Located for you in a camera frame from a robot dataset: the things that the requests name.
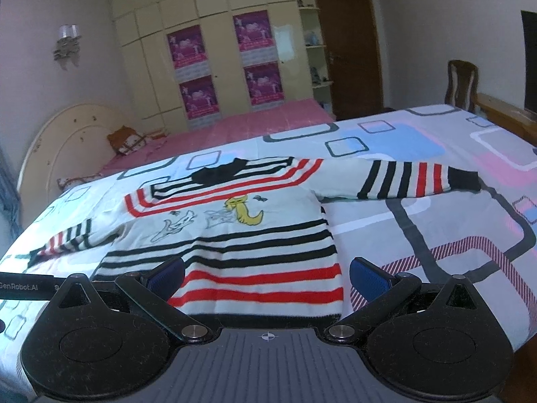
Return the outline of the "striped knit sweater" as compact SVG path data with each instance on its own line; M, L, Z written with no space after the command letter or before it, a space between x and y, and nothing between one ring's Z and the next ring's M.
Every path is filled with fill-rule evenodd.
M322 202L477 192L476 172L364 158L237 158L141 187L51 236L30 265L96 249L95 281L171 258L185 277L170 303L191 316L339 318L342 271Z

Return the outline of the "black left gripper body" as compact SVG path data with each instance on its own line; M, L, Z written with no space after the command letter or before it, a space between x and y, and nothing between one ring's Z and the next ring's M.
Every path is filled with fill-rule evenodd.
M0 299L50 300L64 282L63 277L1 272Z

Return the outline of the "flat patterned pillow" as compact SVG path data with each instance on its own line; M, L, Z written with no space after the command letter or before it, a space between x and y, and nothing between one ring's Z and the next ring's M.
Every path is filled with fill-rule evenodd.
M58 185L58 188L62 192L65 192L66 190L71 189L73 187L91 183L103 177L104 176L102 174L94 174L94 175L82 176L82 177L59 177L56 180L56 183Z

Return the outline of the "blue curtain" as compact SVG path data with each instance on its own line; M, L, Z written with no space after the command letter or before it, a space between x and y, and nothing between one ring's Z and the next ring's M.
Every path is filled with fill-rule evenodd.
M12 168L1 152L1 256L24 231L20 220L21 199L16 189Z

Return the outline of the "orange fox pillow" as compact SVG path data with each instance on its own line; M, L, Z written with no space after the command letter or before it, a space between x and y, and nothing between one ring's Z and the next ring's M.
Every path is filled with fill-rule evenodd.
M157 129L148 134L138 133L132 127L120 127L109 134L106 139L117 155L130 155L152 144L156 140L167 137L165 129Z

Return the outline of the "cream rounded headboard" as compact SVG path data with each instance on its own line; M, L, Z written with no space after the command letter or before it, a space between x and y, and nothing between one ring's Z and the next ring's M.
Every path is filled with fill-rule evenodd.
M107 136L124 126L133 126L124 114L95 104L74 105L50 118L31 143L19 172L22 227L59 197L59 178L93 175L113 159L115 151Z

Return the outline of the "lower left purple poster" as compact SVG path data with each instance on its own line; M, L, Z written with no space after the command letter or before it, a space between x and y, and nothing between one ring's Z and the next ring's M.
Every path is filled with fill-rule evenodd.
M198 130L212 126L221 119L212 77L200 77L179 85L188 128Z

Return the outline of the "purple poster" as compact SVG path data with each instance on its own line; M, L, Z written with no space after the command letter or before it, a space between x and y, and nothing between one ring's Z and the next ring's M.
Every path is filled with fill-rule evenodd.
M180 84L210 75L209 62L200 25L166 35L175 78Z
M200 77L179 85L188 128L198 130L212 126L221 119L212 77Z
M278 60L267 10L234 15L233 22L243 68Z
M244 72L254 112L268 110L285 102L277 62L250 65L244 68Z

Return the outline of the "pink bed cover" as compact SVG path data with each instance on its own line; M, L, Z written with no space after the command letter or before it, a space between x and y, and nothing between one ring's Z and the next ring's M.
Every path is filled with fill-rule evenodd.
M102 177L112 176L175 155L334 121L313 99L292 101L264 111L223 118L200 130L151 139L132 154L116 155L99 174Z

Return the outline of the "wooden chair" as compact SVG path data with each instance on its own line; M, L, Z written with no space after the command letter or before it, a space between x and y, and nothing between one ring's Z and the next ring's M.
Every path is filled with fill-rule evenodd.
M445 103L473 113L478 84L479 69L475 64L459 59L450 60Z

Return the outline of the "dark brown door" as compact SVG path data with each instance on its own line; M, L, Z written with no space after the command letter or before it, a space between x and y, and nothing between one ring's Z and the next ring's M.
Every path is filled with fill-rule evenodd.
M316 0L339 120L381 113L381 59L371 0Z

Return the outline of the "upper left purple poster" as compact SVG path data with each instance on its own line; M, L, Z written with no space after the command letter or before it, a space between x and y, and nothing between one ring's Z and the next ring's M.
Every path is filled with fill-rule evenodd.
M180 84L210 75L209 62L200 25L166 35L175 78Z

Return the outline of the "cream wardrobe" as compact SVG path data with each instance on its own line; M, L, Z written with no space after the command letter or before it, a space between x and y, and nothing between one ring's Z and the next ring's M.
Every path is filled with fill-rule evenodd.
M166 35L200 25L221 118L254 112L233 16L267 10L285 103L313 96L297 0L111 0L143 130L190 130Z

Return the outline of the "corner open shelf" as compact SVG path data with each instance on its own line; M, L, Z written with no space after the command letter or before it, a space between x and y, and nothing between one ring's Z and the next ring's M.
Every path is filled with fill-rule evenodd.
M331 86L333 81L327 58L327 45L321 28L321 9L317 0L297 0L308 58L313 97L334 118Z

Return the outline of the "wall lamp sconce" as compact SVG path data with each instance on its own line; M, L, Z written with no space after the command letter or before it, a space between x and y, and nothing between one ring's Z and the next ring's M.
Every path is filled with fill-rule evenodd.
M59 27L58 39L53 51L54 61L61 69L67 70L72 64L78 67L80 59L80 31L78 25L62 25Z

